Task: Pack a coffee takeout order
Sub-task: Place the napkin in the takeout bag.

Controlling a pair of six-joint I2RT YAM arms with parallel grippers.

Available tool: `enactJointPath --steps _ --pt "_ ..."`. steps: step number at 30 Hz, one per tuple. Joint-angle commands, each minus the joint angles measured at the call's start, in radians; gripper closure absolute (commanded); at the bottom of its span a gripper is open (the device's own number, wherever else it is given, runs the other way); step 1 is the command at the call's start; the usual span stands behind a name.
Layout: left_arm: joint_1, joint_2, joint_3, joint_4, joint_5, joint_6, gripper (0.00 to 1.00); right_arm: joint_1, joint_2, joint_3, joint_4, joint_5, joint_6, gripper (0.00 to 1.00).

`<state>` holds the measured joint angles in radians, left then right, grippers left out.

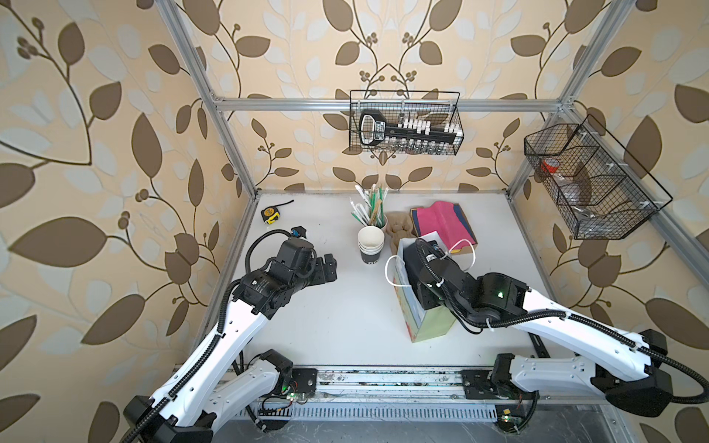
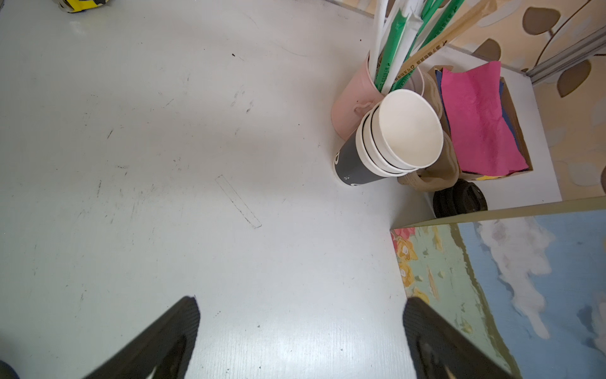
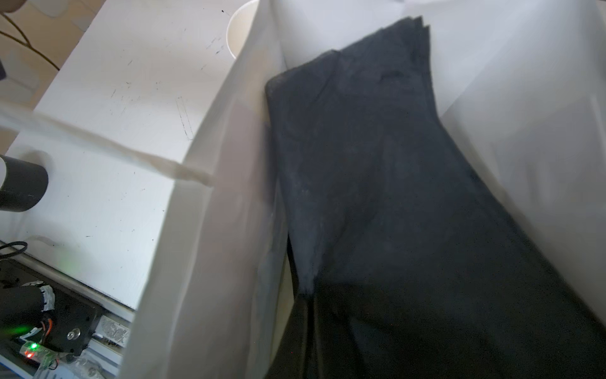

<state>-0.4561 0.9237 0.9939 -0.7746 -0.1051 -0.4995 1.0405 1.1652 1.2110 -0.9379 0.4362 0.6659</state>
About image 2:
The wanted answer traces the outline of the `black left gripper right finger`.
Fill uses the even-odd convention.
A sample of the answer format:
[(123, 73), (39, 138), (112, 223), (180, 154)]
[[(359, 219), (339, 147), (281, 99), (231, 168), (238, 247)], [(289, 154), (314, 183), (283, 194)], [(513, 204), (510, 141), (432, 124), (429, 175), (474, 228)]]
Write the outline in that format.
[(402, 315), (418, 378), (511, 378), (420, 298), (409, 298)]

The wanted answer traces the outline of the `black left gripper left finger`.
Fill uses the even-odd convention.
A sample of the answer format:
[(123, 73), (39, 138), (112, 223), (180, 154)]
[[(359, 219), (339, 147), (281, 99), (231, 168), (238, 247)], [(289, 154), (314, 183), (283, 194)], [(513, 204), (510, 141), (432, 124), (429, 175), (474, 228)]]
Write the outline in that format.
[(177, 301), (88, 378), (183, 378), (200, 325), (194, 297)]

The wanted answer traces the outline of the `painted paper gift bag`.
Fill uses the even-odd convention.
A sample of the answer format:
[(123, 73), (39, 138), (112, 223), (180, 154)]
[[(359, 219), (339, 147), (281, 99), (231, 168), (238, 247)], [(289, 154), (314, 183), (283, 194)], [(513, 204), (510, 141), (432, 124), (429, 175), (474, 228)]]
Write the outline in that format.
[(516, 378), (605, 376), (602, 197), (391, 231), (408, 298)]

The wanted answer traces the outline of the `stack of black cup lids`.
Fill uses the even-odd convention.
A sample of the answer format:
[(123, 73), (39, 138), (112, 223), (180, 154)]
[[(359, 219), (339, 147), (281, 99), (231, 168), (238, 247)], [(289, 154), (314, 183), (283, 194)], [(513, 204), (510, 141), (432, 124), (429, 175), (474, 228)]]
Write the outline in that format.
[(435, 192), (432, 208), (436, 218), (445, 218), (487, 211), (488, 205), (476, 184), (459, 179), (453, 187)]

